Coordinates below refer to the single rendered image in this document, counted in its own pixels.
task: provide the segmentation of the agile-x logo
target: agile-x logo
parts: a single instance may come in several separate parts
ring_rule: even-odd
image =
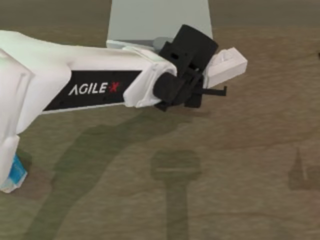
[[[68,96],[71,95],[91,95],[91,94],[105,94],[108,89],[108,82],[102,82],[98,84],[97,82],[92,82],[90,84],[83,83],[81,85],[75,84]]]

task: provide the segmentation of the white robotic arm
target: white robotic arm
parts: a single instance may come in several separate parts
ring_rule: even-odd
[[[0,30],[0,190],[12,171],[18,134],[43,113],[115,104],[198,108],[202,94],[225,96],[226,89],[203,89],[217,49],[187,25],[158,54],[132,45],[60,45]]]

